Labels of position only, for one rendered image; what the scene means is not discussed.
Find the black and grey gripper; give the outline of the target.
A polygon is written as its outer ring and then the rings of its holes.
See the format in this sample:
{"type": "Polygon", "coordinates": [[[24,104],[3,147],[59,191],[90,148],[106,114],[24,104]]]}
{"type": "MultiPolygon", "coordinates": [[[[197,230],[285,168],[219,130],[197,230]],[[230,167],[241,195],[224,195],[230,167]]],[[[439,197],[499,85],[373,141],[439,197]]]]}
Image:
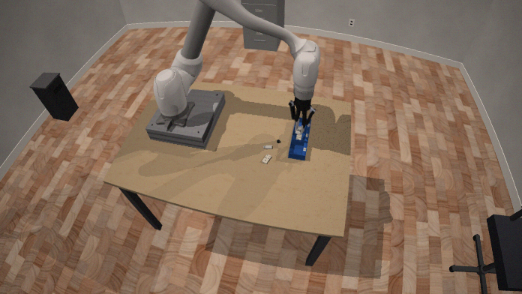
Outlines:
{"type": "Polygon", "coordinates": [[[297,97],[295,97],[294,101],[289,102],[290,111],[292,119],[295,120],[295,131],[299,128],[299,116],[300,112],[302,111],[302,124],[301,124],[301,134],[303,134],[305,130],[305,125],[309,124],[309,121],[311,120],[312,115],[315,113],[316,109],[313,109],[311,107],[311,99],[310,100],[299,100],[297,97]],[[297,108],[297,110],[295,109],[297,108]],[[307,119],[307,111],[310,110],[310,115],[307,119]]]}

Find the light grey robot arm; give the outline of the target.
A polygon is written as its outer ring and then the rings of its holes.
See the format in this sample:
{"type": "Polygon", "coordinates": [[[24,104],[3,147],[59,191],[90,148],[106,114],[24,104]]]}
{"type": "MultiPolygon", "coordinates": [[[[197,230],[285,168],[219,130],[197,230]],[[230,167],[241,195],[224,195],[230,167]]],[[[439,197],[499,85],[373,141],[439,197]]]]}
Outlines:
{"type": "Polygon", "coordinates": [[[186,97],[203,68],[201,49],[216,11],[245,28],[279,38],[288,44],[295,60],[293,94],[303,101],[314,96],[320,64],[320,48],[315,42],[301,39],[279,25],[254,16],[238,0],[197,0],[184,46],[176,53],[172,69],[162,70],[154,79],[154,96],[162,114],[156,124],[164,125],[166,131],[172,125],[183,128],[195,106],[194,102],[187,102],[186,97]]]}

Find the blue rack of bins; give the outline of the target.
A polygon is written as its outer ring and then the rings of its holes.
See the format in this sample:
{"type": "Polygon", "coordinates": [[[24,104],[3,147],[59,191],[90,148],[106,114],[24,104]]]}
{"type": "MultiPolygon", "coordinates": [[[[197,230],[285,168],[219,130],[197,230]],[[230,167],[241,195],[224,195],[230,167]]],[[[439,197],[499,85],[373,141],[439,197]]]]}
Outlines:
{"type": "MultiPolygon", "coordinates": [[[[299,126],[302,126],[302,118],[299,118],[299,126]]],[[[309,133],[310,133],[310,129],[308,129],[308,128],[310,128],[310,127],[311,127],[311,120],[310,120],[309,125],[305,126],[304,132],[301,133],[302,134],[301,140],[296,139],[297,134],[295,132],[295,127],[293,128],[294,133],[293,133],[292,139],[291,139],[292,142],[290,143],[291,147],[289,150],[288,158],[305,161],[306,151],[307,151],[307,147],[308,147],[308,137],[309,137],[309,133]]]]}

